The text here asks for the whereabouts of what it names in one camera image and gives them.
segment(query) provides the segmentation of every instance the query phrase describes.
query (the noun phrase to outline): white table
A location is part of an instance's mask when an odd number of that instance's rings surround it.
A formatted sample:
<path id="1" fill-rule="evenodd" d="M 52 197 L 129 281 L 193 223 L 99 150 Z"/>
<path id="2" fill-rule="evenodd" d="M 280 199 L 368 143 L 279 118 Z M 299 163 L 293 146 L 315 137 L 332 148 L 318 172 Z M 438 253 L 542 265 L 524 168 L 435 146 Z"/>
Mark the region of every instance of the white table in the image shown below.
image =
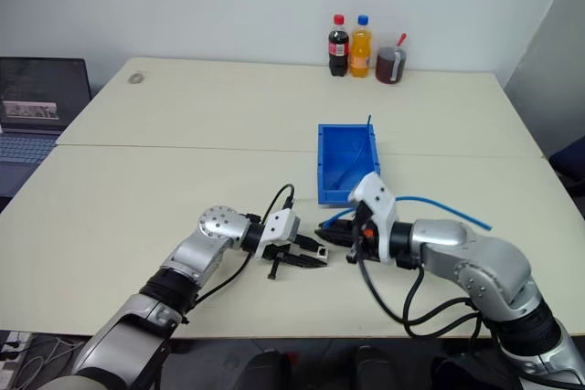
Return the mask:
<path id="1" fill-rule="evenodd" d="M 286 182 L 296 187 L 301 231 L 329 217 L 316 201 L 314 153 L 187 148 L 59 146 L 0 216 L 0 327 L 90 334 L 156 271 L 209 206 L 263 213 Z M 397 195 L 426 195 L 480 217 L 493 234 L 521 248 L 548 304 L 573 333 L 585 333 L 585 223 L 548 164 L 539 158 L 380 156 Z M 434 207 L 399 205 L 405 221 L 450 217 Z M 374 302 L 344 248 L 330 265 L 268 261 L 190 314 L 183 337 L 404 336 Z M 230 275 L 244 254 L 228 252 L 209 287 Z M 400 310 L 414 272 L 368 264 L 389 305 Z M 414 301 L 420 315 L 462 291 L 427 276 Z M 462 314 L 453 309 L 421 329 Z M 468 335 L 462 326 L 455 335 Z"/>
<path id="2" fill-rule="evenodd" d="M 134 73 L 143 82 L 131 84 Z M 315 152 L 318 123 L 366 123 L 380 153 L 540 157 L 488 73 L 407 71 L 394 86 L 325 67 L 133 58 L 59 144 Z"/>

